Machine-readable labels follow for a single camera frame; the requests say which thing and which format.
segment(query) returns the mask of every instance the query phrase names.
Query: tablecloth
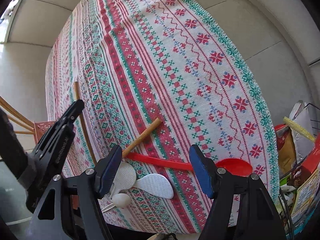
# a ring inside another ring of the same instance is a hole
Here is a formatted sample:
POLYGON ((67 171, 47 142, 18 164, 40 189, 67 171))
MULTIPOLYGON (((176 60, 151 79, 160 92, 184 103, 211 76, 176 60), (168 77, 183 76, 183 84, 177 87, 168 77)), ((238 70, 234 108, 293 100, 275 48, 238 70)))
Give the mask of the tablecloth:
MULTIPOLYGON (((78 80, 95 156, 129 145, 155 118, 164 123, 137 147, 143 155, 188 162, 197 144, 213 160, 244 159, 275 199, 279 176, 276 137, 260 88, 238 50, 195 0, 81 0, 63 27, 46 66, 49 120, 74 101, 78 80)), ((63 173, 93 167, 80 122, 63 173)), ((200 232, 212 200, 193 173, 134 162, 137 178, 167 177, 173 199, 137 188, 126 209, 104 213, 124 228, 200 232)), ((108 196, 100 202, 110 203, 108 196)), ((235 196, 230 225, 237 219, 235 196)))

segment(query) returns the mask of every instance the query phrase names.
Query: white rice paddle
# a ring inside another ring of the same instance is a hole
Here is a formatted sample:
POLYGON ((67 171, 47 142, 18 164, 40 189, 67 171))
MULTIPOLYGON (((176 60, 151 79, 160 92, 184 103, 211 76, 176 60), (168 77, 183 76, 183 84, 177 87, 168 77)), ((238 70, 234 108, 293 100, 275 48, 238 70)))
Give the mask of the white rice paddle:
POLYGON ((126 162, 121 162, 115 179, 113 180, 113 189, 110 193, 110 198, 113 200, 113 196, 118 194, 121 190, 129 189, 137 180, 137 174, 134 168, 126 162))
POLYGON ((112 198, 112 203, 106 207, 104 207, 101 211, 106 212, 114 207, 125 208, 129 206, 131 203, 131 198, 129 195, 125 193, 115 194, 112 198))
POLYGON ((173 198, 173 189, 167 178, 161 174, 148 174, 141 179, 137 179, 133 187, 142 189, 152 195, 173 198))

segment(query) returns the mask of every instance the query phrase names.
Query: screw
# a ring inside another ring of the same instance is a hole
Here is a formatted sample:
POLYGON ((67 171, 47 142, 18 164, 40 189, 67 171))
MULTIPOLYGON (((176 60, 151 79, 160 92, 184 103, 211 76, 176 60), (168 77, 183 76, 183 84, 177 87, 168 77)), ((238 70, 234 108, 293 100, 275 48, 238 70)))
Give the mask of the screw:
POLYGON ((58 181, 59 179, 61 179, 61 175, 57 174, 53 176, 54 181, 58 181))
POLYGON ((87 174, 87 175, 90 175, 90 174, 92 174, 92 173, 94 173, 94 169, 92 169, 92 168, 89 168, 89 169, 87 169, 87 170, 85 171, 85 174, 87 174))
POLYGON ((259 179, 259 176, 257 174, 255 174, 255 173, 252 173, 251 174, 251 179, 257 180, 257 179, 259 179))
POLYGON ((224 168, 218 168, 218 169, 217 169, 217 172, 218 172, 219 174, 225 174, 225 173, 226 173, 226 169, 224 169, 224 168))

